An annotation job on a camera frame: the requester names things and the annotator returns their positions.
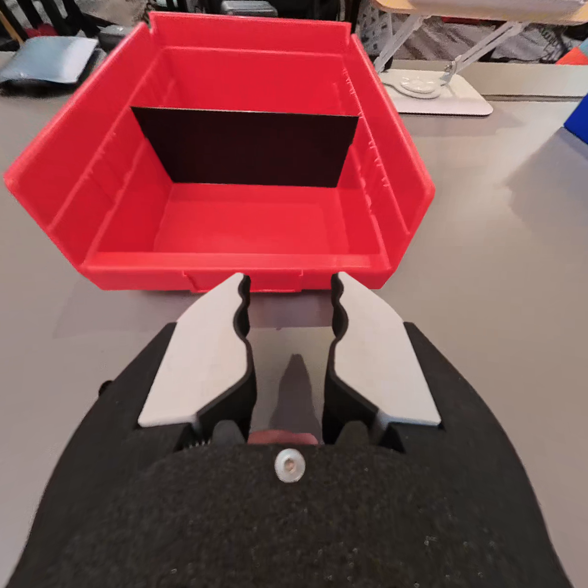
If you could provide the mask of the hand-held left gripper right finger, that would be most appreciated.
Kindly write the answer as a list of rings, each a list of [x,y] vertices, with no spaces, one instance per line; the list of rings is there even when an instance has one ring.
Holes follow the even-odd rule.
[[[371,442],[395,442],[397,425],[439,428],[442,417],[398,313],[348,273],[331,278],[323,441],[361,422]]]

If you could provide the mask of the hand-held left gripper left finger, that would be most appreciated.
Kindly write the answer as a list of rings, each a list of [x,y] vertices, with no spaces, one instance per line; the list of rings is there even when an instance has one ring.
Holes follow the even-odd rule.
[[[141,428],[189,424],[209,440],[232,421],[246,439],[256,404],[248,309],[251,279],[235,273],[176,321],[138,417]]]

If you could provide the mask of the red plastic storage bin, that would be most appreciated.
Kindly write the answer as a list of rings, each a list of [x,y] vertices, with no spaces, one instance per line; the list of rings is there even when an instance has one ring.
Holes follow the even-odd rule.
[[[156,12],[4,174],[66,259],[104,290],[381,288],[435,195],[350,25]],[[132,107],[357,115],[334,188],[174,183]]]

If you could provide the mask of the black bin divider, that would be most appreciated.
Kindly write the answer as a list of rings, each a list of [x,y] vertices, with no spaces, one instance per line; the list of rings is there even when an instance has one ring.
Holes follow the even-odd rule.
[[[174,183],[334,188],[357,115],[132,107]]]

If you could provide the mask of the wooden book stand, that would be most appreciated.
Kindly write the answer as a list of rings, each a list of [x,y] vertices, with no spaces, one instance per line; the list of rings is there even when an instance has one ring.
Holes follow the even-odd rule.
[[[587,22],[587,1],[371,1],[360,30],[386,42],[373,65],[401,114],[488,116],[489,102],[460,74],[481,56],[521,33],[529,24],[579,25]],[[403,70],[386,64],[431,17],[502,21],[464,54],[454,58],[443,72]]]

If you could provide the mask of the blue box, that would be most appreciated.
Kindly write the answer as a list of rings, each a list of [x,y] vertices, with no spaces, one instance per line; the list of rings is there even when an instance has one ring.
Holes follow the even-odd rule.
[[[569,133],[576,136],[584,144],[587,145],[587,104],[588,96],[586,95],[577,105],[575,110],[569,115],[564,122],[563,128]]]

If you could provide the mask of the grey padded pouch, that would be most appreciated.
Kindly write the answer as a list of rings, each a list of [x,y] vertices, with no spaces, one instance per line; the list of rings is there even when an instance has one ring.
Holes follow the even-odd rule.
[[[80,36],[30,38],[1,67],[1,84],[48,82],[74,85],[82,77],[98,40]]]

